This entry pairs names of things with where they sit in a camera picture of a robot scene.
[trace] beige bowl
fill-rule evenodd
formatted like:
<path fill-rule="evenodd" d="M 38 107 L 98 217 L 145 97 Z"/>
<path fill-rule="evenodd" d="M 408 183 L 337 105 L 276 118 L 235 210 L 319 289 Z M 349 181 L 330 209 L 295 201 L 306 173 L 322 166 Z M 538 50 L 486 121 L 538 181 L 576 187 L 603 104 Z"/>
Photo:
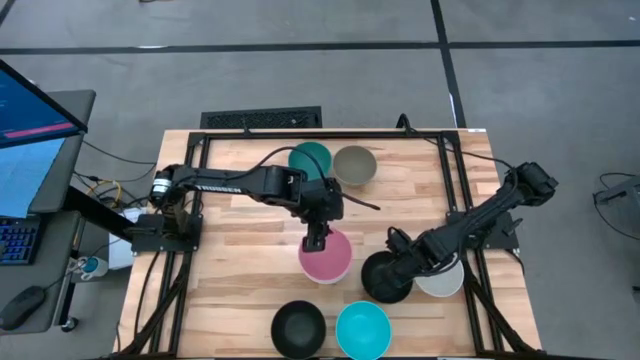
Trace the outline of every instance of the beige bowl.
<path fill-rule="evenodd" d="M 371 181 L 378 169 L 378 162 L 371 151 L 358 145 L 340 149 L 333 157 L 333 174 L 340 182 L 359 186 Z"/>

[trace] wooden tabletop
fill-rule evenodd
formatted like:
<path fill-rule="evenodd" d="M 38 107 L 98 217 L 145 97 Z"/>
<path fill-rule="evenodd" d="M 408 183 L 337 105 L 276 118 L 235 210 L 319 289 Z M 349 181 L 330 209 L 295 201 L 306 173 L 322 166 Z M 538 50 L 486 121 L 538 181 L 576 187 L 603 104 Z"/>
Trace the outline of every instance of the wooden tabletop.
<path fill-rule="evenodd" d="M 187 130 L 165 132 L 159 169 L 183 163 L 188 135 Z M 485 132 L 460 130 L 460 138 L 463 151 L 491 155 Z M 393 225 L 416 236 L 444 223 L 448 206 L 434 145 L 419 139 L 317 141 L 333 154 L 346 145 L 359 144 L 370 149 L 378 161 L 378 172 L 371 183 L 343 190 L 382 210 L 376 212 L 345 201 L 344 219 L 332 223 L 353 245 L 354 262 L 349 274 L 334 285 L 319 285 L 305 277 L 297 250 L 306 226 L 291 218 L 286 210 L 256 203 L 246 196 L 204 194 L 205 225 L 191 268 L 178 356 L 278 356 L 270 338 L 271 320 L 282 305 L 292 300 L 310 301 L 325 315 L 327 338 L 316 355 L 345 356 L 336 343 L 336 317 L 349 303 L 373 301 L 362 288 L 360 269 L 370 254 L 385 249 L 387 227 Z M 207 167 L 248 169 L 271 150 L 300 142 L 215 140 Z M 287 156 L 286 152 L 280 153 L 267 164 L 286 165 Z M 453 177 L 457 179 L 453 156 L 449 158 Z M 500 186 L 496 167 L 490 161 L 470 156 L 465 156 L 464 161 L 474 203 L 479 204 Z M 456 181 L 454 185 L 458 203 L 463 204 L 459 183 Z M 539 348 L 519 264 L 504 251 L 490 250 L 485 254 L 496 305 L 522 338 Z M 123 346 L 133 337 L 141 286 L 152 257 L 152 254 L 138 256 L 133 265 L 120 318 Z M 165 255 L 161 254 L 152 270 L 140 326 L 157 304 L 164 260 Z M 414 286 L 403 302 L 379 305 L 389 315 L 393 327 L 392 344 L 386 356 L 474 354 L 463 290 L 448 298 L 435 298 Z M 478 308 L 485 347 L 491 348 L 486 314 L 479 303 Z M 165 318 L 160 349 L 168 347 L 172 316 L 171 308 Z"/>

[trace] black bowl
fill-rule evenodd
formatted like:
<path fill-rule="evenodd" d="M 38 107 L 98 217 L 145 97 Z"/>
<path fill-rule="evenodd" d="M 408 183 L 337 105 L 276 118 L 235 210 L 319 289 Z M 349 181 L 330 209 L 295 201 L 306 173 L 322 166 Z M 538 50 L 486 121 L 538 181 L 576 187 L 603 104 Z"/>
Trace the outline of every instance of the black bowl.
<path fill-rule="evenodd" d="M 413 281 L 409 281 L 402 287 L 395 287 L 385 278 L 382 271 L 384 267 L 394 260 L 393 254 L 388 251 L 379 251 L 367 258 L 362 265 L 360 280 L 364 290 L 375 300 L 394 304 L 404 300 L 411 292 Z"/>
<path fill-rule="evenodd" d="M 271 340 L 289 359 L 306 359 L 315 354 L 327 335 L 320 310 L 306 301 L 292 301 L 278 310 L 271 323 Z"/>

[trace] wire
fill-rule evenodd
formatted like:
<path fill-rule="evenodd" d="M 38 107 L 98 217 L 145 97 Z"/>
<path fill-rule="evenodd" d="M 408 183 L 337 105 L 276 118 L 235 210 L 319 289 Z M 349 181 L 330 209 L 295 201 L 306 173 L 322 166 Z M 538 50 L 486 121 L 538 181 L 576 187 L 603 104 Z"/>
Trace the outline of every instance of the wire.
<path fill-rule="evenodd" d="M 511 257 L 513 257 L 520 264 L 520 267 L 522 268 L 522 275 L 525 275 L 524 263 L 522 262 L 522 259 L 520 259 L 520 256 L 518 254 L 516 254 L 515 250 L 514 249 L 504 249 L 504 251 L 506 251 L 507 254 L 511 255 Z"/>
<path fill-rule="evenodd" d="M 406 119 L 406 126 L 407 126 L 407 129 L 409 129 L 409 131 L 412 131 L 414 133 L 420 134 L 419 131 L 417 131 L 416 129 L 412 128 L 409 125 L 409 119 Z M 430 144 L 438 146 L 437 143 L 431 141 L 430 139 L 428 139 L 426 137 L 424 137 L 423 139 L 426 140 Z M 455 150 L 449 149 L 446 146 L 444 147 L 444 149 L 446 151 L 455 153 Z M 504 200 L 502 200 L 501 202 L 496 204 L 496 207 L 502 206 L 511 197 L 511 195 L 513 195 L 515 193 L 516 189 L 518 188 L 518 172 L 514 171 L 515 168 L 511 164 L 509 164 L 508 162 L 506 162 L 506 161 L 504 161 L 502 159 L 493 158 L 493 157 L 490 157 L 490 156 L 478 155 L 478 154 L 474 154 L 474 153 L 471 153 L 471 152 L 468 152 L 468 151 L 460 150 L 460 153 L 465 154 L 465 155 L 469 155 L 469 156 L 473 156 L 473 157 L 476 157 L 478 159 L 489 160 L 489 161 L 493 161 L 493 162 L 496 162 L 496 163 L 500 163 L 500 164 L 506 166 L 507 168 L 509 168 L 509 174 L 513 175 L 513 186 L 509 190 L 509 193 L 507 193 L 507 195 L 505 195 Z M 467 228 L 475 226 L 477 223 L 482 222 L 482 220 L 483 220 L 482 217 L 480 217 L 475 223 L 469 223 Z"/>
<path fill-rule="evenodd" d="M 368 202 L 364 202 L 364 201 L 362 201 L 362 200 L 360 200 L 360 199 L 357 199 L 357 198 L 355 198 L 355 197 L 353 197 L 353 196 L 351 196 L 351 195 L 349 195 L 349 194 L 345 194 L 345 193 L 343 193 L 342 191 L 337 191 L 337 190 L 336 190 L 336 192 L 337 192 L 338 194 L 340 194 L 342 197 L 344 197 L 345 199 L 350 200 L 350 201 L 352 201 L 352 202 L 354 202 L 354 203 L 356 203 L 356 204 L 358 204 L 358 205 L 366 206 L 366 207 L 371 208 L 371 209 L 373 209 L 373 210 L 380 210 L 380 207 L 379 207 L 379 206 L 377 206 L 377 205 L 370 204 L 370 203 L 368 203 Z"/>
<path fill-rule="evenodd" d="M 600 175 L 600 183 L 601 183 L 604 187 L 606 187 L 607 189 L 609 189 L 609 185 L 607 185 L 607 184 L 604 182 L 604 178 L 605 178 L 605 177 L 607 177 L 607 176 L 614 176 L 614 175 L 626 176 L 626 177 L 634 177 L 634 176 L 637 176 L 637 175 L 634 175 L 634 174 L 628 174 L 628 173 L 621 173 L 621 172 L 609 172 L 609 173 L 604 173 L 604 174 Z"/>
<path fill-rule="evenodd" d="M 82 183 L 82 185 L 86 186 L 88 189 L 91 189 L 91 185 L 87 184 L 87 183 L 84 181 L 84 179 L 82 179 L 82 177 L 80 177 L 78 174 L 75 174 L 75 173 L 74 173 L 74 175 L 76 176 L 76 179 L 78 179 L 78 180 Z"/>
<path fill-rule="evenodd" d="M 74 171 L 74 175 L 76 175 L 76 177 L 78 178 L 78 180 L 80 180 L 80 182 L 82 182 L 82 184 L 83 184 L 83 185 L 85 185 L 85 186 L 89 189 L 89 190 L 87 190 L 87 194 L 88 194 L 89 192 L 92 192 L 92 193 L 95 195 L 95 197 L 96 197 L 96 198 L 97 198 L 101 203 L 105 203 L 105 202 L 106 202 L 105 200 L 112 200 L 112 203 L 111 203 L 111 207 L 112 207 L 112 208 L 113 208 L 114 206 L 115 206 L 115 207 L 120 207 L 120 208 L 127 208 L 127 207 L 131 206 L 132 204 L 134 204 L 134 203 L 136 203 L 136 202 L 137 202 L 137 203 L 139 203 L 139 204 L 140 204 L 140 206 L 145 206 L 145 205 L 144 205 L 144 203 L 142 203 L 142 202 L 141 202 L 141 200 L 146 199 L 146 197 L 144 197 L 144 198 L 136 198 L 136 196 L 135 196 L 135 195 L 133 195 L 129 190 L 127 190 L 125 187 L 123 187 L 123 186 L 120 184 L 120 181 L 119 181 L 119 180 L 100 179 L 100 178 L 99 178 L 99 177 L 97 177 L 97 176 L 85 175 L 85 174 L 81 174 L 81 173 L 79 173 L 79 172 L 77 172 L 77 171 Z M 88 180 L 94 181 L 94 182 L 96 182 L 96 183 L 97 183 L 97 185 L 90 186 L 90 185 L 89 185 L 89 184 L 87 184 L 85 181 L 83 181 L 83 179 L 82 179 L 82 178 L 87 178 Z M 114 185 L 114 187 L 112 187 L 112 188 L 110 188 L 110 189 L 108 189 L 108 190 L 105 190 L 105 191 L 103 191 L 103 192 L 96 193 L 96 189 L 98 188 L 98 186 L 103 185 L 103 184 L 107 184 L 107 183 L 111 183 L 111 184 L 113 184 L 113 185 Z M 102 197 L 104 194 L 109 193 L 109 192 L 111 192 L 111 191 L 113 191 L 113 190 L 118 190 L 118 195 L 116 195 L 116 197 L 115 197 L 115 198 L 111 198 L 111 197 L 103 198 L 103 197 Z M 121 194 L 121 193 L 123 193 L 123 192 L 124 192 L 125 194 L 127 194 L 127 195 L 128 195 L 131 199 L 133 199 L 133 200 L 132 200 L 132 201 L 130 201 L 129 203 L 127 203 L 127 204 L 123 205 L 123 206 L 120 206 L 120 205 L 121 205 L 121 200 L 122 200 L 122 197 L 121 197 L 121 195 L 122 195 L 122 194 Z"/>
<path fill-rule="evenodd" d="M 116 195 L 115 202 L 114 202 L 114 204 L 113 204 L 113 205 L 117 204 L 117 203 L 120 201 L 120 197 L 122 196 L 122 186 L 121 186 L 121 185 L 120 185 L 120 183 L 119 183 L 119 182 L 117 182 L 117 181 L 100 180 L 100 181 L 98 181 L 98 182 L 97 182 L 97 184 L 96 184 L 96 185 L 89 187 L 89 189 L 86 191 L 86 194 L 88 195 L 90 192 L 92 192 L 94 195 L 96 195 L 95 190 L 96 190 L 99 186 L 104 185 L 104 184 L 113 184 L 113 185 L 115 185 L 115 186 L 117 187 L 117 189 L 118 189 L 118 194 Z"/>
<path fill-rule="evenodd" d="M 149 196 L 143 196 L 143 197 L 135 198 L 135 199 L 129 201 L 128 203 L 124 204 L 124 207 L 128 208 L 128 207 L 130 207 L 131 205 L 133 205 L 135 203 L 138 203 L 138 204 L 140 204 L 140 206 L 144 207 L 146 205 L 143 203 L 143 201 L 147 200 L 148 198 L 149 198 Z"/>
<path fill-rule="evenodd" d="M 111 157 L 112 157 L 112 158 L 114 158 L 114 159 L 118 159 L 118 160 L 120 160 L 120 161 L 128 162 L 128 163 L 131 163 L 131 164 L 140 164 L 140 165 L 156 165 L 156 163 L 155 163 L 155 162 L 150 162 L 150 161 L 137 161 L 137 160 L 129 160 L 129 159 L 125 159 L 125 158 L 123 158 L 123 157 L 120 157 L 120 156 L 117 156 L 117 155 L 113 155 L 113 154 L 111 154 L 111 153 L 109 153 L 109 152 L 106 152 L 106 151 L 104 151 L 104 150 L 100 149 L 99 147 L 97 147 L 97 146 L 95 146 L 95 145 L 91 144 L 90 142 L 88 142 L 88 141 L 86 141 L 86 140 L 82 140 L 82 142 L 83 142 L 83 143 L 85 143 L 87 146 L 92 147 L 93 149 L 95 149 L 95 150 L 97 150 L 97 151 L 99 151 L 99 152 L 101 152 L 101 153 L 103 153 L 103 154 L 105 154 L 105 155 L 107 155 L 107 156 L 111 156 Z"/>
<path fill-rule="evenodd" d="M 626 236 L 628 238 L 634 239 L 634 240 L 640 240 L 640 238 L 635 237 L 633 235 L 627 234 L 621 230 L 618 230 L 615 226 L 613 226 L 600 212 L 600 208 L 598 208 L 598 202 L 596 201 L 596 196 L 598 196 L 599 194 L 603 193 L 604 191 L 598 191 L 597 193 L 593 194 L 593 207 L 596 208 L 596 211 L 598 212 L 598 215 L 600 215 L 600 218 L 602 219 L 602 221 L 604 221 L 605 224 L 607 224 L 613 231 L 617 232 L 618 234 L 622 235 L 622 236 Z"/>
<path fill-rule="evenodd" d="M 147 172 L 145 172 L 144 174 L 142 174 L 142 175 L 138 176 L 137 178 L 134 178 L 134 179 L 125 179 L 125 180 L 118 180 L 118 181 L 120 181 L 120 182 L 135 182 L 135 181 L 138 181 L 138 180 L 142 180 L 142 179 L 144 179 L 145 177 L 147 177 L 147 175 L 149 175 L 149 174 L 153 171 L 153 169 L 155 169 L 155 168 L 156 168 L 156 164 L 153 164 L 153 165 L 151 165 L 151 167 L 149 168 L 149 170 L 147 170 Z"/>
<path fill-rule="evenodd" d="M 186 208 L 192 202 L 193 202 L 193 199 L 187 201 L 186 203 L 184 203 L 183 208 Z M 200 204 L 200 209 L 198 209 L 198 214 L 202 214 L 202 211 L 204 210 L 204 202 L 202 201 L 202 199 L 198 199 L 198 202 Z"/>
<path fill-rule="evenodd" d="M 92 181 L 99 181 L 99 180 L 112 180 L 112 181 L 119 181 L 119 182 L 135 182 L 135 181 L 138 181 L 138 180 L 142 180 L 142 179 L 144 179 L 144 178 L 145 178 L 147 175 L 149 175 L 149 173 L 151 173 L 151 171 L 153 171 L 153 169 L 155 169 L 155 168 L 156 168 L 156 164 L 153 164 L 153 165 L 151 165 L 151 167 L 149 168 L 149 170 L 147 170 L 144 174 L 142 174 L 142 175 L 138 176 L 137 178 L 133 178 L 133 179 L 124 179 L 124 180 L 121 180 L 121 179 L 102 179 L 102 178 L 100 178 L 100 177 L 98 177 L 98 176 L 95 176 L 95 175 L 85 175 L 85 174 L 81 174 L 81 173 L 79 173 L 79 172 L 77 172 L 77 171 L 74 171 L 74 173 L 75 173 L 76 175 L 78 175 L 78 176 L 82 176 L 82 177 L 87 178 L 87 179 L 92 180 Z"/>
<path fill-rule="evenodd" d="M 118 352 L 120 352 L 122 349 L 120 344 L 120 320 L 116 323 L 116 339 L 118 340 Z"/>
<path fill-rule="evenodd" d="M 87 256 L 87 261 L 88 261 L 89 259 L 91 259 L 95 254 L 97 254 L 97 253 L 98 253 L 98 251 L 100 251 L 100 250 L 104 249 L 104 248 L 105 248 L 105 247 L 107 247 L 107 246 L 113 245 L 113 244 L 115 244 L 115 243 L 117 243 L 118 241 L 121 241 L 121 240 L 122 240 L 122 239 L 114 240 L 114 241 L 112 241 L 112 242 L 110 242 L 110 243 L 107 243 L 107 244 L 104 244 L 104 245 L 102 245 L 102 246 L 98 247 L 94 252 L 92 252 L 92 253 L 91 253 L 91 255 Z M 54 281 L 54 282 L 52 282 L 51 284 L 47 285 L 47 286 L 44 288 L 44 291 L 49 290 L 49 288 L 50 288 L 50 287 L 52 287 L 53 285 L 55 285 L 55 284 L 59 283 L 59 282 L 60 282 L 60 281 L 62 281 L 65 277 L 67 277 L 68 275 L 72 274 L 74 271 L 78 270 L 79 268 L 83 267 L 85 264 L 86 264 L 86 262 L 78 261 L 78 263 L 76 264 L 76 266 L 74 266 L 74 267 L 73 267 L 73 269 L 69 269 L 69 270 L 67 270 L 67 272 L 65 272 L 65 273 L 64 273 L 64 275 L 60 276 L 57 280 L 55 280 L 55 281 Z"/>
<path fill-rule="evenodd" d="M 151 277 L 151 270 L 153 270 L 153 266 L 156 264 L 156 260 L 158 260 L 158 255 L 160 252 L 156 252 L 153 255 L 153 260 L 151 260 L 151 265 L 149 265 L 149 269 L 147 270 L 147 275 L 144 277 L 144 282 L 142 283 L 142 291 L 140 292 L 140 300 L 138 301 L 138 310 L 136 310 L 136 320 L 135 325 L 133 326 L 133 337 L 138 335 L 138 322 L 140 321 L 140 311 L 142 310 L 142 301 L 144 300 L 144 293 L 147 290 L 147 283 L 149 283 L 149 277 Z"/>
<path fill-rule="evenodd" d="M 245 176 L 249 176 L 250 174 L 254 173 L 256 170 L 258 170 L 265 162 L 267 162 L 267 160 L 269 160 L 271 157 L 273 157 L 275 154 L 285 151 L 285 150 L 291 150 L 291 151 L 297 151 L 301 154 L 304 154 L 306 157 L 308 157 L 311 162 L 313 162 L 313 165 L 315 165 L 316 170 L 318 170 L 318 173 L 320 174 L 320 177 L 322 178 L 323 183 L 326 185 L 327 183 L 327 179 L 324 176 L 324 173 L 322 171 L 322 167 L 320 166 L 320 164 L 318 163 L 318 160 L 316 160 L 313 156 L 311 156 L 311 154 L 309 154 L 308 152 L 295 148 L 293 146 L 283 146 L 281 148 L 277 148 L 275 150 L 273 150 L 272 152 L 270 152 L 269 154 L 267 154 L 267 156 L 265 156 L 262 160 L 260 160 L 256 165 L 254 165 L 252 168 L 250 168 L 247 171 L 244 171 L 241 174 L 238 175 L 234 175 L 234 176 L 226 176 L 226 177 L 213 177 L 213 176 L 207 176 L 204 177 L 206 179 L 216 179 L 216 180 L 235 180 L 235 179 L 240 179 L 243 178 Z M 174 186 L 177 186 L 189 179 L 194 178 L 196 175 L 191 175 L 191 176 L 187 176 L 183 179 L 181 179 L 180 181 L 178 181 L 176 184 L 174 184 Z"/>

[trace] gray floor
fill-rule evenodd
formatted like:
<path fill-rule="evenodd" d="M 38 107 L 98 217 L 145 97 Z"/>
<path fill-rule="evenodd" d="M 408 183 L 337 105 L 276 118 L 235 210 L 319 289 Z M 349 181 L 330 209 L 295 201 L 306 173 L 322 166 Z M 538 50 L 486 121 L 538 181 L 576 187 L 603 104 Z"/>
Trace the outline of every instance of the gray floor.
<path fill-rule="evenodd" d="M 451 41 L 640 39 L 637 1 L 445 0 L 442 8 Z M 0 48 L 436 38 L 429 2 L 418 0 L 17 0 L 0 27 Z M 45 90 L 95 89 L 88 139 L 140 160 L 157 156 L 165 129 L 196 128 L 202 111 L 321 105 L 326 127 L 392 126 L 400 112 L 415 126 L 454 124 L 437 50 L 3 59 Z M 560 181 L 544 208 L 517 211 L 544 348 L 636 359 L 640 243 L 602 223 L 591 193 L 600 173 L 640 173 L 640 48 L 456 50 L 453 60 L 468 126 L 488 129 L 496 156 L 538 161 Z M 83 149 L 77 170 L 124 179 L 145 169 Z M 128 188 L 142 195 L 148 186 Z M 625 209 L 603 211 L 640 234 Z M 106 241 L 89 233 L 85 246 Z M 0 337 L 0 358 L 107 354 L 126 284 L 124 271 L 79 286 L 72 313 L 82 327 Z"/>

